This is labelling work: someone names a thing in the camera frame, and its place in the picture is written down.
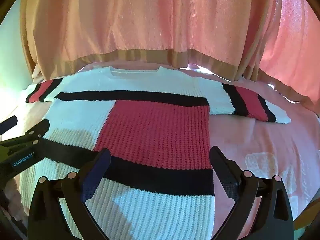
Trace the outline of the white red black knit sweater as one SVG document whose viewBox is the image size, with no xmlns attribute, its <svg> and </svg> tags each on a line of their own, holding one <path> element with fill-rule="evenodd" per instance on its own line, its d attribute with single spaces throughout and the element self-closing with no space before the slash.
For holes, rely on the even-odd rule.
<svg viewBox="0 0 320 240">
<path fill-rule="evenodd" d="M 79 72 L 38 84 L 26 101 L 51 106 L 45 158 L 20 175 L 23 205 L 41 176 L 63 178 L 107 148 L 110 166 L 87 206 L 111 239 L 210 239 L 209 117 L 291 121 L 254 91 L 163 67 Z"/>
</svg>

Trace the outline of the folded pink cloth by curtain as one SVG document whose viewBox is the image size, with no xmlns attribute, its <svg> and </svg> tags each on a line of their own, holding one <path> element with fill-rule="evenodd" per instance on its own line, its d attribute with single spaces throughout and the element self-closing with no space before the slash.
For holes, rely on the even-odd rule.
<svg viewBox="0 0 320 240">
<path fill-rule="evenodd" d="M 31 78 L 33 80 L 33 84 L 38 84 L 44 82 L 46 79 L 44 78 L 41 69 L 38 64 L 35 65 L 35 68 L 32 72 Z"/>
</svg>

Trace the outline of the pink bow-pattern blanket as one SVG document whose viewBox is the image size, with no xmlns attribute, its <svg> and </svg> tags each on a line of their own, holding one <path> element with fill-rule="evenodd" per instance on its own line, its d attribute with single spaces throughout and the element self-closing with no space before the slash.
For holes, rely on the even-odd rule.
<svg viewBox="0 0 320 240">
<path fill-rule="evenodd" d="M 108 66 L 84 68 L 79 72 L 103 67 Z M 142 71 L 159 68 L 109 67 Z M 191 70 L 179 71 L 190 76 L 213 80 L 209 76 L 198 76 Z M 249 81 L 218 82 L 254 91 L 268 102 L 283 109 L 290 118 L 288 124 L 279 124 L 234 114 L 211 115 L 209 140 L 210 149 L 217 146 L 228 159 L 235 161 L 240 168 L 251 171 L 256 177 L 271 179 L 275 175 L 281 176 L 289 197 L 292 217 L 298 217 L 319 189 L 319 121 L 316 115 L 297 103 L 288 102 L 267 85 Z M 27 102 L 28 95 L 37 85 L 30 85 L 18 99 Z M 214 232 L 227 216 L 231 200 L 223 192 L 214 170 L 213 183 Z M 22 203 L 20 193 L 20 181 L 9 180 L 1 191 L 9 202 L 9 206 L 4 210 L 5 213 L 16 220 L 27 220 L 28 217 L 24 212 L 26 206 Z"/>
</svg>

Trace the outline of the pink curtain with tan hem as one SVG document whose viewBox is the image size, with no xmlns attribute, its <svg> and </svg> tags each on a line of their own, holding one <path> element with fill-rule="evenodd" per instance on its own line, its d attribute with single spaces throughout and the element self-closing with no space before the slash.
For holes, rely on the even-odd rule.
<svg viewBox="0 0 320 240">
<path fill-rule="evenodd" d="M 31 72 L 87 64 L 195 64 L 235 81 L 270 82 L 319 113 L 319 19 L 306 0 L 21 0 Z"/>
</svg>

